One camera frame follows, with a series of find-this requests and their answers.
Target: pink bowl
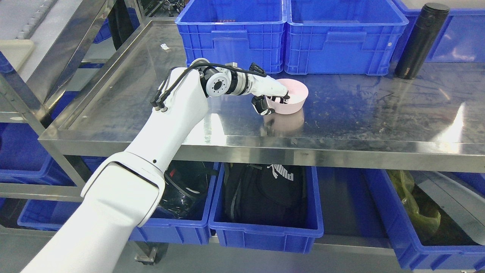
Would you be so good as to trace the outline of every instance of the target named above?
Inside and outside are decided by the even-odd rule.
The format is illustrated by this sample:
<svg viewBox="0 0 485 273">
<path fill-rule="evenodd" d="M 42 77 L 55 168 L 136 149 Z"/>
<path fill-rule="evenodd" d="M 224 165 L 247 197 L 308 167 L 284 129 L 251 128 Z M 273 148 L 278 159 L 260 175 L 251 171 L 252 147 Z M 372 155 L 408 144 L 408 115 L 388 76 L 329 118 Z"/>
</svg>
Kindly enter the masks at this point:
<svg viewBox="0 0 485 273">
<path fill-rule="evenodd" d="M 279 79 L 277 81 L 288 88 L 290 98 L 285 100 L 285 103 L 282 103 L 283 99 L 281 98 L 267 97 L 268 106 L 273 108 L 275 112 L 283 115 L 298 112 L 308 97 L 308 87 L 294 79 Z"/>
</svg>

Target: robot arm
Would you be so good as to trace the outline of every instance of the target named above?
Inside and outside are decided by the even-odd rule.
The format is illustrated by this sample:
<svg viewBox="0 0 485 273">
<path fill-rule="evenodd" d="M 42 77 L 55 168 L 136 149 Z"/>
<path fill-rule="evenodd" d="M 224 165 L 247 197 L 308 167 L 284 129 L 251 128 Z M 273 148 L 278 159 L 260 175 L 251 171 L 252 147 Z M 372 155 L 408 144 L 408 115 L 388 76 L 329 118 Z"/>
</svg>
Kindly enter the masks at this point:
<svg viewBox="0 0 485 273">
<path fill-rule="evenodd" d="M 255 98 L 285 97 L 288 90 L 264 74 L 229 66 L 215 69 L 205 59 L 172 69 L 151 101 L 152 113 L 137 137 L 98 167 L 82 190 L 80 207 L 22 272 L 112 272 L 133 228 L 142 226 L 159 204 L 165 189 L 163 172 L 208 112 L 207 96 L 250 93 Z M 255 109 L 262 115 L 271 113 L 263 103 Z"/>
</svg>

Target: blue plastic crate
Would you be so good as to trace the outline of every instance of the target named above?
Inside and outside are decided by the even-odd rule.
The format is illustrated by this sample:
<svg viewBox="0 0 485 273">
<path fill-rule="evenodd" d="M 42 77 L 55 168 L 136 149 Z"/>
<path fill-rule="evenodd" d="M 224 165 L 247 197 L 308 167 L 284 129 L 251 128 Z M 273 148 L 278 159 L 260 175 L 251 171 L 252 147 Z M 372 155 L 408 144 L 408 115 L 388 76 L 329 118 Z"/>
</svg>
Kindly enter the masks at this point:
<svg viewBox="0 0 485 273">
<path fill-rule="evenodd" d="M 423 246 L 386 171 L 365 174 L 403 269 L 485 269 L 485 246 Z"/>
<path fill-rule="evenodd" d="M 288 0 L 288 74 L 386 75 L 408 20 L 390 0 Z"/>
<path fill-rule="evenodd" d="M 28 200 L 17 224 L 38 230 L 58 231 L 81 203 Z"/>
<path fill-rule="evenodd" d="M 102 156 L 81 156 L 84 163 L 88 166 L 91 172 L 96 171 L 96 169 L 103 163 L 107 157 Z"/>
<path fill-rule="evenodd" d="M 221 166 L 210 209 L 209 227 L 215 229 L 222 246 L 309 253 L 315 238 L 323 235 L 323 216 L 316 167 L 307 167 L 306 228 L 222 222 L 223 182 L 224 166 Z"/>
<path fill-rule="evenodd" d="M 0 182 L 73 186 L 26 123 L 0 123 Z"/>
<path fill-rule="evenodd" d="M 133 25 L 133 29 L 137 29 L 140 26 L 140 22 L 136 15 L 136 11 L 133 8 L 128 8 L 129 18 L 131 20 L 131 24 Z M 111 37 L 110 26 L 108 25 L 108 19 L 104 20 L 103 25 L 99 29 L 99 32 L 96 34 L 93 43 L 99 44 L 100 42 L 108 39 Z"/>
<path fill-rule="evenodd" d="M 111 37 L 110 27 L 108 25 L 108 19 L 104 20 L 103 25 L 99 29 L 99 32 L 94 37 L 93 43 L 99 44 L 100 42 Z"/>
<path fill-rule="evenodd" d="M 197 58 L 213 63 L 252 62 L 267 73 L 283 70 L 286 0 L 190 1 L 175 23 L 187 65 Z"/>
<path fill-rule="evenodd" d="M 219 170 L 220 163 L 214 164 L 214 170 Z M 208 244 L 210 229 L 208 226 L 209 210 L 214 194 L 216 176 L 210 178 L 209 190 L 204 212 L 200 220 L 179 220 L 150 218 L 142 227 L 135 227 L 130 240 L 146 242 L 166 242 L 180 244 Z"/>
<path fill-rule="evenodd" d="M 485 173 L 454 172 L 454 174 L 476 189 L 479 193 L 485 195 Z"/>
<path fill-rule="evenodd" d="M 404 47 L 411 35 L 411 31 L 418 19 L 421 7 L 426 3 L 408 4 L 401 0 L 393 0 L 398 6 L 399 10 L 409 20 L 409 25 L 404 30 L 403 35 L 399 39 L 392 61 L 399 61 L 403 54 Z M 441 63 L 466 63 L 485 62 L 485 4 L 480 1 L 440 1 L 439 3 L 449 5 L 451 7 L 448 18 L 441 28 L 435 43 L 433 44 L 426 62 L 441 62 Z M 473 3 L 481 8 L 456 8 Z"/>
<path fill-rule="evenodd" d="M 208 244 L 209 210 L 214 193 L 216 176 L 210 178 L 209 190 L 201 220 L 179 220 L 150 218 L 143 227 L 135 227 L 130 240 L 146 242 L 167 242 L 181 244 Z M 57 231 L 71 217 L 81 203 L 29 200 L 17 224 L 40 230 Z"/>
</svg>

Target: black thermos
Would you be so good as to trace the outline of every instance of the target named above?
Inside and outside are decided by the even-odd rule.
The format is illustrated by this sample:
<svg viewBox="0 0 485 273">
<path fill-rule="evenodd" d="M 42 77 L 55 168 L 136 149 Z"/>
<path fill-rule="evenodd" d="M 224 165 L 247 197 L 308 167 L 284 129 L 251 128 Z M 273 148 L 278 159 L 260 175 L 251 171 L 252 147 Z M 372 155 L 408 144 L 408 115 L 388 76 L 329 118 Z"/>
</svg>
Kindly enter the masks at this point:
<svg viewBox="0 0 485 273">
<path fill-rule="evenodd" d="M 396 76 L 403 79 L 416 78 L 448 12 L 450 12 L 450 8 L 443 4 L 427 3 L 423 6 L 397 63 L 394 72 Z"/>
</svg>

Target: gray floor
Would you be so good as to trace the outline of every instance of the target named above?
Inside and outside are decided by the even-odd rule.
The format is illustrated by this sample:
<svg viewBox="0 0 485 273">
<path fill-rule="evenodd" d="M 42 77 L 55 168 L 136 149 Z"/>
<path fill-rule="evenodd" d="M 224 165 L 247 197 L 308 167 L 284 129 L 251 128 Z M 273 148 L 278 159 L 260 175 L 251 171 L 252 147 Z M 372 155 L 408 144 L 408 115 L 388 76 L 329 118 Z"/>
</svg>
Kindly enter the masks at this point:
<svg viewBox="0 0 485 273">
<path fill-rule="evenodd" d="M 46 237 L 0 235 L 0 272 L 17 273 L 48 241 Z M 405 272 L 392 253 L 369 255 L 316 245 L 308 255 L 260 250 L 224 248 L 217 243 L 206 246 L 169 246 L 161 262 L 144 266 L 134 260 L 135 252 L 126 246 L 115 273 L 243 273 L 243 272 Z"/>
</svg>

